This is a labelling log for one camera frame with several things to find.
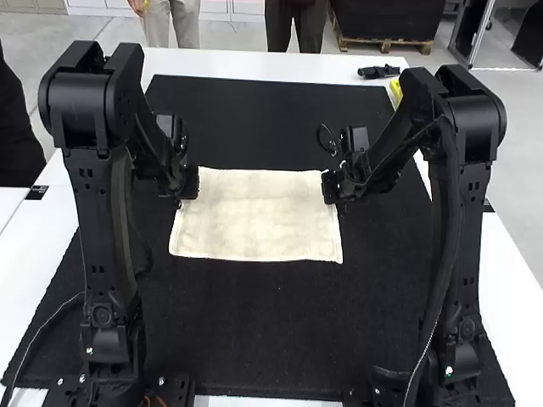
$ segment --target white towel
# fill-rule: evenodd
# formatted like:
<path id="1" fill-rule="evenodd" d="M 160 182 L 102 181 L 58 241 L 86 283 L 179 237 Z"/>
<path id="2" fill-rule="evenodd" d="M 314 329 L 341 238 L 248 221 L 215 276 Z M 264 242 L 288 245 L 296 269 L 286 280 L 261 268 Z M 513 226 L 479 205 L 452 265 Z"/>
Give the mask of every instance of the white towel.
<path id="1" fill-rule="evenodd" d="M 175 256 L 343 263 L 338 212 L 321 173 L 200 167 L 197 199 L 183 201 L 170 237 Z"/>

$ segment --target person's leg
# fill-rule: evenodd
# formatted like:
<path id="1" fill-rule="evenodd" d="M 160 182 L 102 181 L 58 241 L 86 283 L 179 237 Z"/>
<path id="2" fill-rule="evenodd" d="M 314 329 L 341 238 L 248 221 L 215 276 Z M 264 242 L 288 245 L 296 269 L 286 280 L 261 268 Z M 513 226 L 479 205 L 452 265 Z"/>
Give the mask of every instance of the person's leg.
<path id="1" fill-rule="evenodd" d="M 268 51 L 286 53 L 290 43 L 290 26 L 294 9 L 288 0 L 266 0 L 266 37 Z"/>
<path id="2" fill-rule="evenodd" d="M 149 0 L 149 6 L 142 17 L 149 47 L 168 48 L 170 11 L 170 0 Z"/>
<path id="3" fill-rule="evenodd" d="M 301 53 L 321 53 L 322 33 L 327 17 L 327 0 L 316 0 L 312 6 L 300 9 L 294 19 Z"/>
<path id="4" fill-rule="evenodd" d="M 23 86 L 4 61 L 0 43 L 0 187 L 31 187 L 45 164 L 26 112 Z"/>
<path id="5" fill-rule="evenodd" d="M 200 48 L 200 0 L 171 0 L 171 16 L 179 48 Z"/>

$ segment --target table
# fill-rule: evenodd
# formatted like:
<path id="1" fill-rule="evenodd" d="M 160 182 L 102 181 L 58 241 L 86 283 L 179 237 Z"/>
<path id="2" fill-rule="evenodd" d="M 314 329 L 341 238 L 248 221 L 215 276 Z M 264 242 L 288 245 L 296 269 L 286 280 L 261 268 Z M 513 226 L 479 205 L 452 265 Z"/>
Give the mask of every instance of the table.
<path id="1" fill-rule="evenodd" d="M 388 85 L 364 81 L 362 66 L 391 64 L 407 68 L 403 58 L 344 55 L 245 53 L 180 49 L 146 49 L 142 86 L 153 75 L 192 75 L 261 81 L 341 85 Z M 428 166 L 417 153 L 418 169 L 429 188 Z M 4 371 L 60 264 L 77 228 L 76 205 L 57 152 L 38 179 L 51 187 L 42 201 L 24 201 L 0 235 L 0 371 Z M 497 214 L 485 213 L 481 247 L 479 298 L 484 326 L 518 407 L 540 405 L 539 366 L 543 365 L 543 292 Z M 45 390 L 18 390 L 11 406 L 38 407 Z M 332 407 L 340 403 L 304 400 L 197 397 L 209 407 Z"/>
<path id="2" fill-rule="evenodd" d="M 29 188 L 0 187 L 0 233 L 17 211 Z"/>

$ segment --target gray floor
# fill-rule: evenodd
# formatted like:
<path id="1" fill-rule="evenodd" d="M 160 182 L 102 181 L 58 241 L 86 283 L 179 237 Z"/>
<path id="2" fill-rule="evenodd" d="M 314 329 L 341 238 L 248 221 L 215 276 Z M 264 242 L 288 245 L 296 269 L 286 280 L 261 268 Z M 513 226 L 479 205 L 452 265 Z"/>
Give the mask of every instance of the gray floor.
<path id="1" fill-rule="evenodd" d="M 263 23 L 202 21 L 200 27 L 203 48 L 266 50 Z M 446 48 L 451 31 L 451 22 L 441 24 L 429 56 L 422 56 L 413 47 L 393 47 L 391 55 L 404 56 L 411 66 L 426 66 L 431 71 L 442 64 L 454 64 L 456 61 Z M 136 19 L 32 14 L 0 13 L 0 38 L 6 59 L 23 81 L 32 124 L 47 155 L 53 151 L 52 140 L 36 112 L 37 85 L 47 68 L 75 39 L 97 39 L 106 53 L 111 53 L 119 42 L 144 43 Z M 476 66 L 523 68 L 523 63 L 509 51 L 512 40 L 512 34 L 495 22 L 484 38 Z M 298 52 L 295 41 L 289 51 Z M 330 24 L 325 28 L 322 51 L 340 53 Z M 349 53 L 377 55 L 379 51 L 368 46 Z M 540 188 L 543 168 L 538 164 L 538 154 L 543 152 L 543 74 L 491 71 L 474 71 L 474 74 L 504 101 L 509 120 L 506 139 L 493 167 L 488 197 L 543 285 L 543 212 L 539 210 L 543 200 Z M 512 283 L 514 273 L 511 270 Z"/>

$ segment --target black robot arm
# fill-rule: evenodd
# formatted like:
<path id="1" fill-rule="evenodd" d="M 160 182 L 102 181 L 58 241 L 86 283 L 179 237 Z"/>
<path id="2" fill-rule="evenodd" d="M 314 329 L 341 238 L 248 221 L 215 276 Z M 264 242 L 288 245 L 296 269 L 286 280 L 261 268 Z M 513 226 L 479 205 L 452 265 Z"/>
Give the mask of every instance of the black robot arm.
<path id="1" fill-rule="evenodd" d="M 139 45 L 120 44 L 105 59 L 96 42 L 74 42 L 40 85 L 42 121 L 62 148 L 74 188 L 86 277 L 81 376 L 53 388 L 45 405 L 135 406 L 146 392 L 129 241 L 132 174 L 155 179 L 177 205 L 197 197 L 198 168 L 188 166 L 181 120 L 149 108 L 142 70 Z"/>
<path id="2" fill-rule="evenodd" d="M 458 65 L 432 76 L 424 68 L 400 77 L 403 98 L 378 140 L 364 126 L 319 143 L 337 160 L 322 174 L 327 204 L 390 191 L 420 149 L 432 190 L 431 289 L 419 354 L 409 375 L 373 367 L 375 405 L 441 405 L 476 390 L 479 339 L 479 250 L 490 167 L 507 126 L 500 99 Z"/>

